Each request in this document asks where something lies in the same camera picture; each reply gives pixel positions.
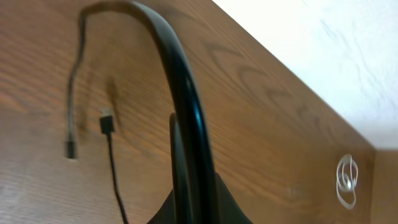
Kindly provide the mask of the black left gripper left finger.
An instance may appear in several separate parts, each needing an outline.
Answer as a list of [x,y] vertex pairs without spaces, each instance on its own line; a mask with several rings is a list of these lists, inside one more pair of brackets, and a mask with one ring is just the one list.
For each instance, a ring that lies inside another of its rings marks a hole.
[[147,224],[176,224],[173,190],[171,190],[165,202]]

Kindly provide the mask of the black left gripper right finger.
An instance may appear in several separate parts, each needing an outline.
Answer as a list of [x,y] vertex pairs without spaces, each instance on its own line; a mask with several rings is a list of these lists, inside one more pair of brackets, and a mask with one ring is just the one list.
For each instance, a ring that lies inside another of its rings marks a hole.
[[222,224],[252,224],[252,221],[243,213],[239,205],[223,182],[219,173],[215,172],[216,190],[220,223]]

